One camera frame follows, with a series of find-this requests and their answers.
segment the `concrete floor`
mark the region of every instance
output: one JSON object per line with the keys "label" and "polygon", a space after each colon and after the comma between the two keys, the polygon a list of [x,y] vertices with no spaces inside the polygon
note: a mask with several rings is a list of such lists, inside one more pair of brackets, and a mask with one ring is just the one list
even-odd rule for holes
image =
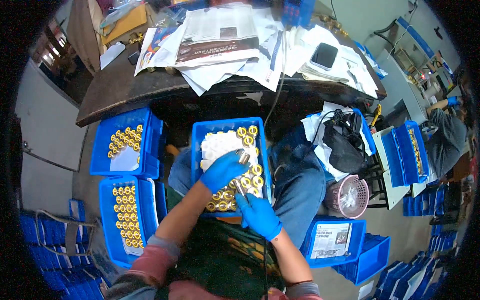
{"label": "concrete floor", "polygon": [[[72,183],[72,197],[83,200],[88,218],[100,217],[98,206],[98,183],[103,179],[100,176],[90,176],[90,157],[98,123],[88,128],[84,151],[81,158],[80,172],[75,173]],[[367,232],[391,237],[389,264],[396,261],[409,261],[418,251],[428,248],[431,227],[429,217],[402,216],[402,203],[398,203],[392,210],[385,208],[370,208],[360,219],[367,220]],[[95,261],[107,272],[108,278],[114,280],[123,269],[109,263],[105,251],[103,233],[98,231],[94,244]],[[324,300],[357,300],[360,287],[346,280],[342,275],[330,267],[312,269],[313,278],[319,285],[320,295]],[[368,284],[379,274],[367,280]]]}

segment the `person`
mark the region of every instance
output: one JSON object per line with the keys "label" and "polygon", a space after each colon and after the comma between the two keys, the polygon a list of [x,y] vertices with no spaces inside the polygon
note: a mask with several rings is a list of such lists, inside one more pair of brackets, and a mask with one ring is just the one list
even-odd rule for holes
{"label": "person", "polygon": [[299,251],[325,196],[313,151],[301,145],[285,156],[276,172],[274,208],[267,199],[235,195],[247,228],[199,216],[212,194],[248,166],[227,153],[191,186],[191,156],[191,149],[184,150],[172,165],[169,213],[106,299],[260,299],[266,293],[271,300],[321,299]]}
{"label": "person", "polygon": [[[458,117],[446,114],[443,109],[460,105]],[[463,109],[461,97],[449,97],[426,109],[428,120],[438,130],[425,143],[429,167],[442,178],[460,159],[465,148],[467,127],[464,124],[466,112]]]}

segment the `black wire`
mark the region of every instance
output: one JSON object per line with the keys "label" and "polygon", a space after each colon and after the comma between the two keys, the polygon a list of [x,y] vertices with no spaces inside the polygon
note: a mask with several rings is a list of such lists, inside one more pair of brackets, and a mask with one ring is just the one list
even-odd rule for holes
{"label": "black wire", "polygon": [[336,18],[335,8],[333,8],[333,0],[330,0],[330,4],[332,5],[333,16],[335,17],[335,20],[336,20],[337,18]]}

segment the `yellow tool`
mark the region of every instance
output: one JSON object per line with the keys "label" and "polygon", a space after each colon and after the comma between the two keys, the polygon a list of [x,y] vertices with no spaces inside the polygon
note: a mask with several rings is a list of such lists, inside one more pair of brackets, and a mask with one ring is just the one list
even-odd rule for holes
{"label": "yellow tool", "polygon": [[373,117],[372,124],[370,125],[371,127],[375,126],[375,123],[377,122],[378,116],[382,114],[382,106],[379,104],[377,105],[377,108],[373,112],[375,116]]}

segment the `hand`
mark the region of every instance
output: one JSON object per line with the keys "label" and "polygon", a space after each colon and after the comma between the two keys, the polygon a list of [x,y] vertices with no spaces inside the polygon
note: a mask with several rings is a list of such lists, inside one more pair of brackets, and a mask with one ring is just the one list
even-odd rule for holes
{"label": "hand", "polygon": [[232,179],[248,171],[248,164],[239,163],[240,155],[235,151],[219,157],[200,177],[200,181],[215,194],[227,186]]}
{"label": "hand", "polygon": [[247,198],[248,201],[239,193],[235,194],[243,217],[242,227],[248,225],[267,240],[273,240],[282,230],[282,222],[275,215],[272,205],[267,199],[257,198],[250,193]]}

